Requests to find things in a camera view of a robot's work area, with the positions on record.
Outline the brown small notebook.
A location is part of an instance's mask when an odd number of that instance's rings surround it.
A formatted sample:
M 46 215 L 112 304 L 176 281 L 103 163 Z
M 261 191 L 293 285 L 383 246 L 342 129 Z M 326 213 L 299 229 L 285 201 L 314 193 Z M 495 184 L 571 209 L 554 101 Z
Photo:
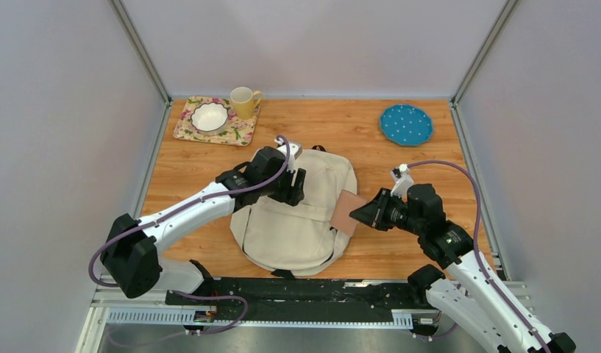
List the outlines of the brown small notebook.
M 342 190 L 335 203 L 335 209 L 330 218 L 330 226 L 351 238 L 358 227 L 359 221 L 353 219 L 350 213 L 367 203 L 368 201 L 363 197 L 348 190 Z

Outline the cream canvas backpack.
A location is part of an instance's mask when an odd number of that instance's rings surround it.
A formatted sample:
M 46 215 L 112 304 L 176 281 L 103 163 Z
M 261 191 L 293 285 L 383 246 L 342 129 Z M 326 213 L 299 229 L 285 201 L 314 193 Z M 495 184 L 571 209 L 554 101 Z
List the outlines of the cream canvas backpack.
M 322 272 L 343 256 L 355 225 L 331 223 L 342 193 L 356 194 L 358 181 L 351 162 L 319 149 L 305 150 L 296 161 L 305 169 L 305 197 L 297 206 L 268 197 L 232 215 L 230 230 L 244 255 L 269 271 L 293 277 Z

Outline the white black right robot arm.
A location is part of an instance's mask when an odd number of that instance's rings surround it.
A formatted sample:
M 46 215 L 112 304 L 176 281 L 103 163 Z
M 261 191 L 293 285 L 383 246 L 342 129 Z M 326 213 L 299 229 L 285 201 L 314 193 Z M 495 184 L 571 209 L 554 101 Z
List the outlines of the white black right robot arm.
M 418 236 L 437 264 L 408 277 L 410 303 L 447 314 L 487 352 L 575 352 L 569 335 L 541 323 L 490 269 L 472 237 L 447 220 L 432 185 L 413 185 L 406 200 L 383 188 L 349 215 L 376 230 L 397 227 Z

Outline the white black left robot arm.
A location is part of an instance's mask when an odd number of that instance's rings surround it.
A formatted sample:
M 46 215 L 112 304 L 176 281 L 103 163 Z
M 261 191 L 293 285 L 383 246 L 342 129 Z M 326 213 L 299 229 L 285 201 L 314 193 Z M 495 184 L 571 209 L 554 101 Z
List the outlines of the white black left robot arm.
M 92 261 L 100 261 L 113 282 L 128 298 L 151 289 L 179 290 L 196 305 L 210 301 L 213 285 L 195 260 L 181 263 L 163 252 L 198 228 L 232 215 L 269 197 L 296 206 L 303 199 L 306 171 L 296 167 L 302 153 L 298 143 L 277 141 L 276 148 L 259 149 L 251 161 L 220 174 L 203 190 L 158 213 L 135 219 L 117 217 L 105 244 Z

